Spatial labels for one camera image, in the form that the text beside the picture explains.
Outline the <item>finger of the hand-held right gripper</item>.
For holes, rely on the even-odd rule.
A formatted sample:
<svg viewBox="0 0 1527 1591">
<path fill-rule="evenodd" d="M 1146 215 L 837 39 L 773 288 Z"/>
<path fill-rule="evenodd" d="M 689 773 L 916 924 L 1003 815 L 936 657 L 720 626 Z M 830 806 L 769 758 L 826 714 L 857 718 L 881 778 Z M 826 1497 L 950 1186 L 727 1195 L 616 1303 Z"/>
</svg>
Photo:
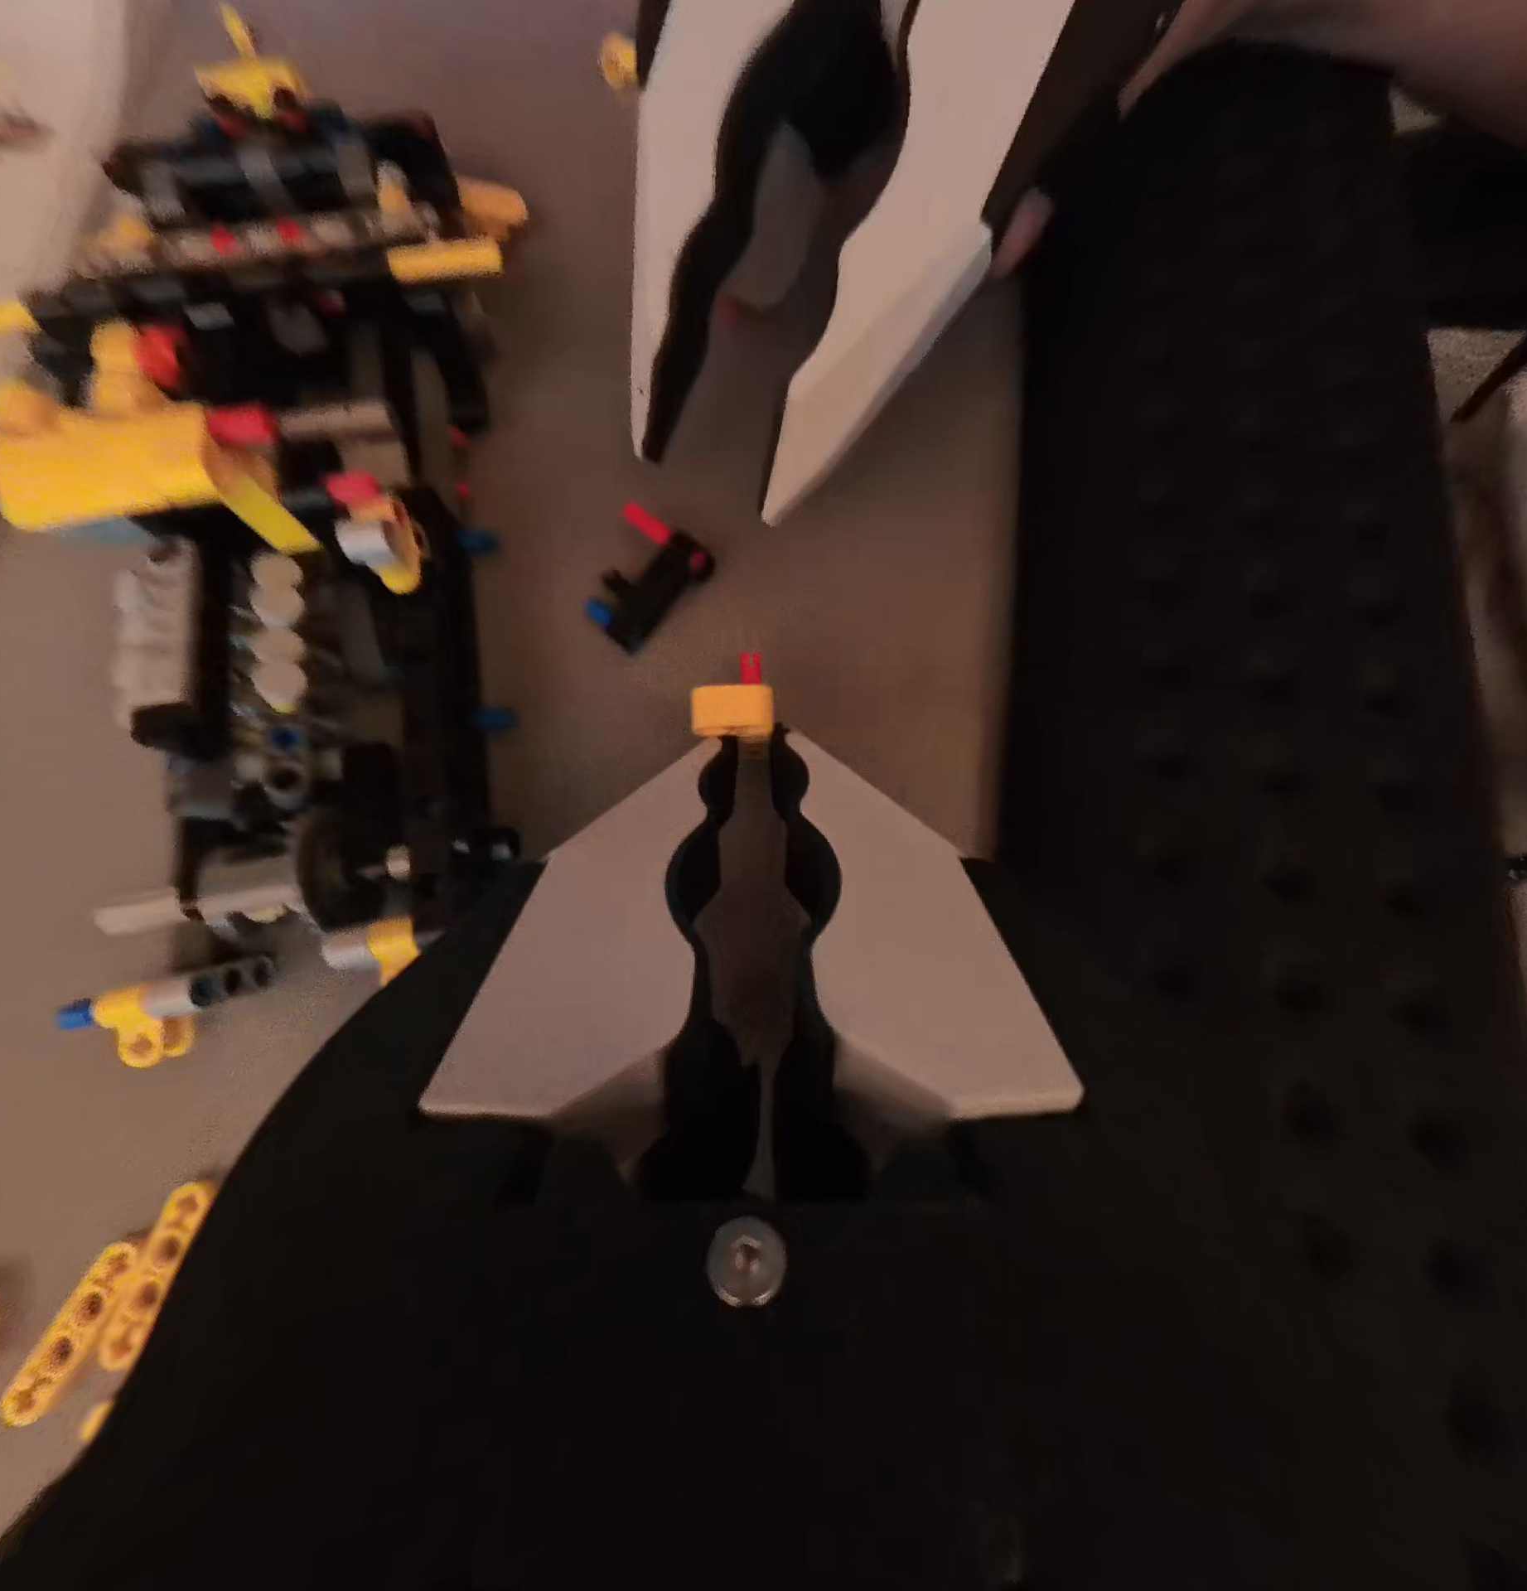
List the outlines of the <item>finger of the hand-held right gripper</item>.
<svg viewBox="0 0 1527 1591">
<path fill-rule="evenodd" d="M 629 341 L 630 442 L 662 460 L 689 379 L 667 374 L 676 347 L 682 255 L 718 193 L 724 118 L 788 3 L 640 5 Z"/>
<path fill-rule="evenodd" d="M 985 204 L 1071 14 L 1071 3 L 907 5 L 892 34 L 903 134 L 786 390 L 764 524 L 821 487 L 983 283 Z"/>
</svg>

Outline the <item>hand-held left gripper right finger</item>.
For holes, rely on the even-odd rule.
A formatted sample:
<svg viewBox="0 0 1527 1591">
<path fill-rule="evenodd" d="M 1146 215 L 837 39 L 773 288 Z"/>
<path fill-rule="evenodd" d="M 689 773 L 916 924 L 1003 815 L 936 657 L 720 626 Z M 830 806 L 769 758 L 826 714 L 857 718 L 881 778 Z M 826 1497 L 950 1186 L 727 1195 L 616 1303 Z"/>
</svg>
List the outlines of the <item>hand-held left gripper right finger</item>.
<svg viewBox="0 0 1527 1591">
<path fill-rule="evenodd" d="M 1082 1084 L 950 842 L 802 734 L 777 738 L 800 924 L 777 1171 L 868 1177 L 890 1144 L 1073 1113 Z"/>
</svg>

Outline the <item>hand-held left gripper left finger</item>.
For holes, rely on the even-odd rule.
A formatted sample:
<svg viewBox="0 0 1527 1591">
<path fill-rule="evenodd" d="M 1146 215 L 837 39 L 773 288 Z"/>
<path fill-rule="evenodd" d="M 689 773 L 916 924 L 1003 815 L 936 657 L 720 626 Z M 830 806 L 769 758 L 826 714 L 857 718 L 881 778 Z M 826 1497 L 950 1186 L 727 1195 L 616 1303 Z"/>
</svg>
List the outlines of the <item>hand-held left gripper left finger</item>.
<svg viewBox="0 0 1527 1591">
<path fill-rule="evenodd" d="M 694 934 L 727 817 L 722 738 L 554 848 L 420 1113 L 643 1146 L 643 1177 L 727 1175 L 729 1036 Z"/>
</svg>

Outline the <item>yellow lego angled beam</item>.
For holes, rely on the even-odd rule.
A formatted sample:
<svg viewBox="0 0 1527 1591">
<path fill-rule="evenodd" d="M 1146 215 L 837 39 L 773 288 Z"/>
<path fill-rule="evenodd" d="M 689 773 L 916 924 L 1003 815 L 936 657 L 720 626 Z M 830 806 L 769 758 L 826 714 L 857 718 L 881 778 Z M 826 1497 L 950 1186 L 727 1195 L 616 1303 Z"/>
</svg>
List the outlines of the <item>yellow lego angled beam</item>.
<svg viewBox="0 0 1527 1591">
<path fill-rule="evenodd" d="M 742 758 L 768 754 L 775 723 L 773 689 L 760 681 L 698 687 L 689 694 L 691 736 L 705 743 L 733 743 Z"/>
</svg>

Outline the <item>black lego connector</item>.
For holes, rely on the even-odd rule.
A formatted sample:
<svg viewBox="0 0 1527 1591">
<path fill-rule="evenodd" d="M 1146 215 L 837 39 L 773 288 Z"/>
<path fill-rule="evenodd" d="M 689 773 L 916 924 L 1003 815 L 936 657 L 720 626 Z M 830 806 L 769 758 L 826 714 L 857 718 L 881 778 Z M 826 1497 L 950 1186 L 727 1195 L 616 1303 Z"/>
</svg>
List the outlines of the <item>black lego connector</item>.
<svg viewBox="0 0 1527 1591">
<path fill-rule="evenodd" d="M 672 528 L 672 533 L 671 548 L 652 548 L 651 560 L 632 579 L 618 570 L 599 577 L 601 595 L 592 599 L 612 606 L 616 621 L 610 630 L 596 630 L 627 656 L 636 656 L 654 637 L 691 588 L 713 579 L 713 551 L 685 531 Z"/>
</svg>

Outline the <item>lego car model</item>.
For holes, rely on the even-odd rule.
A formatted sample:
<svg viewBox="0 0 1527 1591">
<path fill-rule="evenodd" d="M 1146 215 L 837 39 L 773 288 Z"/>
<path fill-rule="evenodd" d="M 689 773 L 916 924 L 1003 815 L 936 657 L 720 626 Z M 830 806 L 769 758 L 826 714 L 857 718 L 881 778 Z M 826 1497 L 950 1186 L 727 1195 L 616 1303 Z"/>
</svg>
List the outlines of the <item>lego car model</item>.
<svg viewBox="0 0 1527 1591">
<path fill-rule="evenodd" d="M 530 215 L 460 180 L 424 114 L 316 98 L 219 5 L 201 111 L 102 162 L 104 229 L 0 301 L 0 518 L 138 546 L 115 582 L 115 714 L 162 763 L 171 881 L 95 913 L 212 959 L 56 1012 L 120 1065 L 177 1062 L 274 979 L 274 926 L 380 985 L 513 860 L 491 822 L 468 451 L 488 431 L 475 288 Z"/>
</svg>

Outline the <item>person's right forearm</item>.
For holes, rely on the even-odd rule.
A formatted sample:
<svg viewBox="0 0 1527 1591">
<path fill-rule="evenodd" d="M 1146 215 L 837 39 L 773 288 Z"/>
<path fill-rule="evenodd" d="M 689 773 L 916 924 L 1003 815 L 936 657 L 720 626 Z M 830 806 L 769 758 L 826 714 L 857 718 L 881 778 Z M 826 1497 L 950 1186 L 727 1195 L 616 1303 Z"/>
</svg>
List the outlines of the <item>person's right forearm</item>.
<svg viewBox="0 0 1527 1591">
<path fill-rule="evenodd" d="M 1186 3 L 1119 94 L 1216 45 L 1280 45 L 1386 70 L 1420 107 L 1527 147 L 1527 3 Z"/>
</svg>

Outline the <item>loose yellow lego beams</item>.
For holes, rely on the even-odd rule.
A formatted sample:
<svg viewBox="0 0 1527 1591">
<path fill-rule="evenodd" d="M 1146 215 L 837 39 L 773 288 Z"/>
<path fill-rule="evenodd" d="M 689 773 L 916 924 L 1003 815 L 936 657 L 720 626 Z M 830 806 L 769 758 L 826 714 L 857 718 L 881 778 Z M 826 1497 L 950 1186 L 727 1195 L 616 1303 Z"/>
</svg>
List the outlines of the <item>loose yellow lego beams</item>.
<svg viewBox="0 0 1527 1591">
<path fill-rule="evenodd" d="M 217 1193 L 210 1179 L 177 1186 L 153 1224 L 95 1255 L 0 1391 L 0 1427 L 29 1429 L 85 1376 L 122 1380 L 135 1369 Z"/>
</svg>

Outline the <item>person's right hand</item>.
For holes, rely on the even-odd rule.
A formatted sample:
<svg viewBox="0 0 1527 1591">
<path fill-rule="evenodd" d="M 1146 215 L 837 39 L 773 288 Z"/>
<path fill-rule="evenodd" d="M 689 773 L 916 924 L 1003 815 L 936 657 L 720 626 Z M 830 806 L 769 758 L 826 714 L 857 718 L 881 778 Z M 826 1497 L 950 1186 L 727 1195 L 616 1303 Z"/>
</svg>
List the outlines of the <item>person's right hand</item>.
<svg viewBox="0 0 1527 1591">
<path fill-rule="evenodd" d="M 1053 219 L 1053 198 L 1044 189 L 1029 189 L 1005 220 L 991 253 L 991 281 L 1016 273 L 1042 240 Z"/>
</svg>

